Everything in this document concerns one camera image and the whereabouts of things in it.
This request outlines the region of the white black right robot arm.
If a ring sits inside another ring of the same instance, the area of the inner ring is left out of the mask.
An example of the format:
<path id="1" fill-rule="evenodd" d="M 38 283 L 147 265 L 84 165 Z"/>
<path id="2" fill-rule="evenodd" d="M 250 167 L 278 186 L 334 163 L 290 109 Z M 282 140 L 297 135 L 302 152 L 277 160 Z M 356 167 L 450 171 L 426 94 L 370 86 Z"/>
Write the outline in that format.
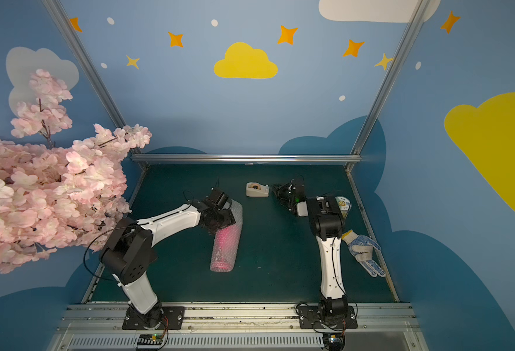
<path id="1" fill-rule="evenodd" d="M 341 254 L 345 220 L 334 196 L 307 197 L 304 183 L 292 180 L 273 186 L 273 194 L 291 214 L 306 217 L 320 250 L 321 299 L 318 320 L 333 327 L 350 316 L 342 282 Z"/>

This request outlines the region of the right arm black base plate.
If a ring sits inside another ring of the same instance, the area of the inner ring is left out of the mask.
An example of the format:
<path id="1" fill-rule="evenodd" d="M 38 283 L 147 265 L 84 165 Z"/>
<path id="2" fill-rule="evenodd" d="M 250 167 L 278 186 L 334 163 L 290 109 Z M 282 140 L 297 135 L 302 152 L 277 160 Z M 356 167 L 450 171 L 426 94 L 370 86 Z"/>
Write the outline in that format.
<path id="1" fill-rule="evenodd" d="M 358 327 L 357 317 L 352 307 L 330 312 L 326 307 L 320 308 L 318 305 L 303 303 L 295 306 L 295 313 L 301 329 L 343 331 Z"/>

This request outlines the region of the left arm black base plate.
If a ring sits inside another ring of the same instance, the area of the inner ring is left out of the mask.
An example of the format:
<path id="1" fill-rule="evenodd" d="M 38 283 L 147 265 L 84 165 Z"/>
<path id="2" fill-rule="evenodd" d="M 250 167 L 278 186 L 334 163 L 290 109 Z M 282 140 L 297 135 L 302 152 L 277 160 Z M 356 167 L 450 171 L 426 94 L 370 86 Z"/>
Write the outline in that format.
<path id="1" fill-rule="evenodd" d="M 166 307 L 156 304 L 146 314 L 130 306 L 122 324 L 125 331 L 180 330 L 184 320 L 185 307 Z"/>

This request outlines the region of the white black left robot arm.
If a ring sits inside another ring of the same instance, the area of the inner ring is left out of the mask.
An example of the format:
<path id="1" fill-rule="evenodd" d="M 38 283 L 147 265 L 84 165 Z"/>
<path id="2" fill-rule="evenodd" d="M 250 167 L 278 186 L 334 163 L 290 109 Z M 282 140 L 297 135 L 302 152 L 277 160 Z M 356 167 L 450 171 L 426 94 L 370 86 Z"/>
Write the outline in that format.
<path id="1" fill-rule="evenodd" d="M 243 228 L 243 206 L 213 188 L 203 200 L 147 219 L 122 219 L 111 232 L 99 259 L 129 300 L 124 330 L 179 330 L 184 307 L 165 307 L 150 284 L 147 270 L 157 255 L 154 247 L 183 230 L 202 227 L 214 236 L 211 269 L 233 269 Z"/>

